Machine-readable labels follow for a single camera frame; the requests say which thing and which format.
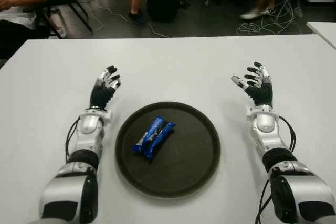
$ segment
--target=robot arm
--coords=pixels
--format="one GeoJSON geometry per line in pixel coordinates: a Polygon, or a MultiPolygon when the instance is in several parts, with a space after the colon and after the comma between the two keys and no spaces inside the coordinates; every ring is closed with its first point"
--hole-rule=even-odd
{"type": "Polygon", "coordinates": [[[336,223],[335,199],[328,185],[299,162],[279,135],[279,116],[272,107],[272,83],[264,66],[247,68],[256,75],[232,81],[254,101],[247,119],[257,152],[268,173],[277,217],[284,223],[336,223]]]}
{"type": "Polygon", "coordinates": [[[116,71],[114,66],[108,67],[96,80],[90,108],[79,116],[75,148],[45,188],[39,207],[42,220],[37,223],[91,223],[97,216],[96,173],[104,127],[111,118],[105,107],[120,85],[120,76],[112,76],[116,71]]]}

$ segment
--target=black tray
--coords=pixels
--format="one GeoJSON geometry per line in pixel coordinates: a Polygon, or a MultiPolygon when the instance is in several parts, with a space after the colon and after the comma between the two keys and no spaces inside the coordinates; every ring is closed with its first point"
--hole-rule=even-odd
{"type": "Polygon", "coordinates": [[[115,152],[120,172],[136,189],[173,198],[198,190],[210,179],[221,149],[216,129],[203,113],[186,104],[160,102],[141,108],[124,122],[115,152]],[[157,115],[176,127],[149,162],[132,147],[157,115]]]}

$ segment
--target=floor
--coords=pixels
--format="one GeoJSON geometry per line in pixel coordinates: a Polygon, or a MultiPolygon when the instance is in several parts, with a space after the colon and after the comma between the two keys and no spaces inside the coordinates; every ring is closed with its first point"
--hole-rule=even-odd
{"type": "MultiPolygon", "coordinates": [[[[88,11],[88,23],[94,30],[91,33],[68,6],[61,6],[53,14],[53,20],[67,31],[67,38],[151,38],[151,37],[198,37],[198,36],[236,36],[236,35],[272,35],[272,34],[310,34],[307,21],[336,22],[336,9],[332,5],[311,6],[302,1],[303,17],[295,18],[286,29],[271,24],[270,17],[255,20],[253,24],[242,25],[239,15],[249,10],[253,0],[221,0],[216,5],[205,0],[188,0],[191,6],[180,9],[173,22],[152,22],[145,12],[148,24],[139,27],[128,19],[128,0],[79,0],[88,11]],[[260,30],[261,22],[265,29],[260,30]]],[[[288,21],[287,14],[278,22],[288,21]]]]}

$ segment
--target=white sneaker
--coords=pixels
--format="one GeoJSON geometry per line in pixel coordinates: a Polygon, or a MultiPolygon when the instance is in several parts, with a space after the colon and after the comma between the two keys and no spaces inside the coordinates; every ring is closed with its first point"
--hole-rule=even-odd
{"type": "Polygon", "coordinates": [[[241,19],[251,20],[260,17],[262,14],[257,9],[250,10],[248,13],[240,15],[241,19]]]}
{"type": "Polygon", "coordinates": [[[274,9],[271,9],[269,7],[267,7],[264,10],[253,9],[249,11],[248,13],[240,15],[240,18],[244,20],[252,20],[252,19],[256,19],[261,16],[264,16],[264,15],[270,15],[272,13],[274,13],[274,9]]]}
{"type": "Polygon", "coordinates": [[[63,27],[59,27],[58,29],[56,29],[56,31],[60,34],[62,38],[65,38],[67,36],[67,32],[63,27]]]}
{"type": "Polygon", "coordinates": [[[266,9],[260,11],[261,15],[270,15],[270,14],[273,14],[273,13],[275,13],[275,9],[270,8],[270,7],[267,7],[266,9]]]}
{"type": "Polygon", "coordinates": [[[58,6],[52,6],[51,8],[50,8],[50,11],[51,12],[57,12],[57,11],[59,11],[59,7],[58,6]]]}

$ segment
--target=chair leg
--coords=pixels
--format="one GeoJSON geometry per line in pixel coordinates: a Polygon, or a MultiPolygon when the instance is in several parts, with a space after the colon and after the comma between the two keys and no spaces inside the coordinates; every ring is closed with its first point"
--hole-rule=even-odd
{"type": "Polygon", "coordinates": [[[50,5],[48,5],[48,8],[47,8],[47,16],[48,18],[51,17],[51,6],[50,5]]]}
{"type": "Polygon", "coordinates": [[[89,26],[89,24],[82,18],[82,16],[78,13],[78,11],[71,5],[68,4],[69,7],[71,8],[71,10],[78,16],[78,18],[83,22],[83,24],[90,30],[93,32],[92,28],[89,26]]]}
{"type": "Polygon", "coordinates": [[[63,39],[62,36],[59,34],[59,32],[54,28],[54,26],[50,23],[50,20],[45,14],[42,14],[43,19],[46,21],[47,25],[49,28],[54,32],[54,34],[57,36],[59,39],[63,39]]]}
{"type": "Polygon", "coordinates": [[[86,10],[79,4],[79,2],[76,0],[76,2],[75,2],[78,6],[79,6],[79,8],[84,12],[84,14],[87,16],[87,17],[89,17],[89,15],[88,15],[88,13],[86,12],[86,10]]]}

